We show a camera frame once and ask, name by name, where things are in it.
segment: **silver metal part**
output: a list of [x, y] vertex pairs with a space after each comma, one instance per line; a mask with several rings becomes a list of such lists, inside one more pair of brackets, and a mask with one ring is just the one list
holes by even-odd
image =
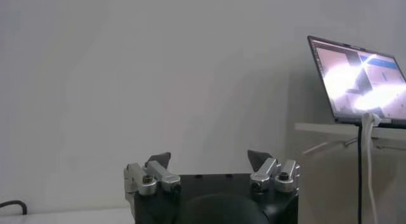
[[146, 174], [138, 163], [128, 164], [124, 169], [124, 188], [127, 194], [139, 192], [140, 195], [152, 195], [157, 188], [157, 180]]
[[172, 189], [180, 185], [180, 176], [168, 172], [159, 162], [150, 161], [147, 163], [147, 174], [154, 176], [161, 182], [165, 192], [172, 192]]
[[295, 160], [287, 160], [275, 177], [275, 188], [279, 192], [299, 190], [300, 165]]
[[260, 169], [249, 176], [250, 185], [256, 186], [256, 189], [259, 191], [266, 190], [269, 187], [270, 177], [275, 175], [278, 168], [278, 161], [276, 159], [271, 157], [267, 158]]

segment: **white table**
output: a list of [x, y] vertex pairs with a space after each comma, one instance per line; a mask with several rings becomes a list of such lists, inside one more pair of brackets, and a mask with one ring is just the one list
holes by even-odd
[[0, 217], [0, 224], [134, 224], [129, 208]]

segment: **shelf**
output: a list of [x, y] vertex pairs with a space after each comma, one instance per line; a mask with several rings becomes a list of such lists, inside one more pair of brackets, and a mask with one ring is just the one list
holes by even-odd
[[[328, 133], [337, 135], [357, 136], [358, 127], [349, 124], [309, 124], [297, 122], [295, 130]], [[406, 141], [406, 129], [374, 128], [372, 137], [385, 140]]]

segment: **bolt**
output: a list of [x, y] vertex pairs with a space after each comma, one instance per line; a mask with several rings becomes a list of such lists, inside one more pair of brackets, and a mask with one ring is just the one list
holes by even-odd
[[152, 178], [152, 176], [150, 175], [144, 175], [144, 177], [142, 177], [142, 183], [143, 184], [151, 183], [153, 179], [154, 178]]

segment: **laptop screen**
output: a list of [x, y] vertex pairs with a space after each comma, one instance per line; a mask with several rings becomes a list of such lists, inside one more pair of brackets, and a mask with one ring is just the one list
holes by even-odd
[[406, 120], [406, 82], [394, 57], [311, 36], [309, 42], [336, 119], [371, 112]]

